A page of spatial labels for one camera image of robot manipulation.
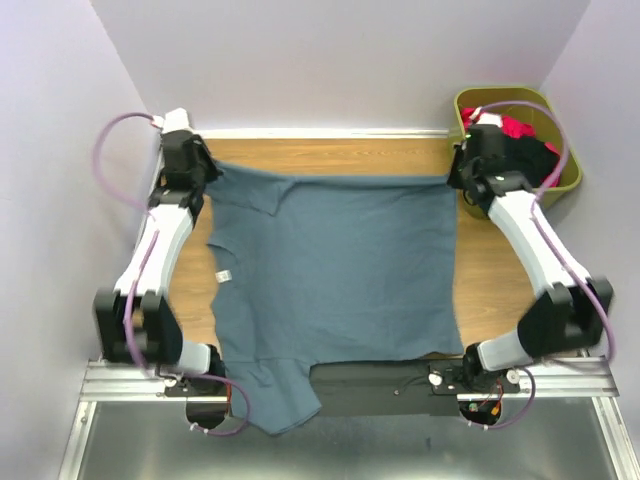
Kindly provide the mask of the blue-grey t shirt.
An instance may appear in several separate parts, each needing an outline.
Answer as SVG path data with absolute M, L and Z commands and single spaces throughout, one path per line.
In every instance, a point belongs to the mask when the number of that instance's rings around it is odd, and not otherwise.
M 208 184 L 225 366 L 402 361 L 463 350 L 455 192 L 434 175 L 287 175 L 224 163 Z

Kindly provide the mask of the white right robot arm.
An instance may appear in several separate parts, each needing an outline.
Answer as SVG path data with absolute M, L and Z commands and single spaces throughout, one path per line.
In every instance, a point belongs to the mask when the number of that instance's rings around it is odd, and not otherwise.
M 462 378 L 467 384 L 490 372 L 597 345 L 613 299 L 610 282 L 592 277 L 564 247 L 525 176 L 498 170 L 508 139 L 496 125 L 471 126 L 455 148 L 447 181 L 469 194 L 503 233 L 535 294 L 514 330 L 466 349 Z

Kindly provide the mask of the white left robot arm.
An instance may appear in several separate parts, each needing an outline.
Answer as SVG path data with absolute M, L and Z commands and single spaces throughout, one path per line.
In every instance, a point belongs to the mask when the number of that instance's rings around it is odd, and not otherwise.
M 221 171 L 189 127 L 161 134 L 164 160 L 148 199 L 143 234 L 124 273 L 94 298 L 103 358 L 186 375 L 222 374 L 215 347 L 184 338 L 168 300 L 180 251 L 193 232 L 206 185 Z

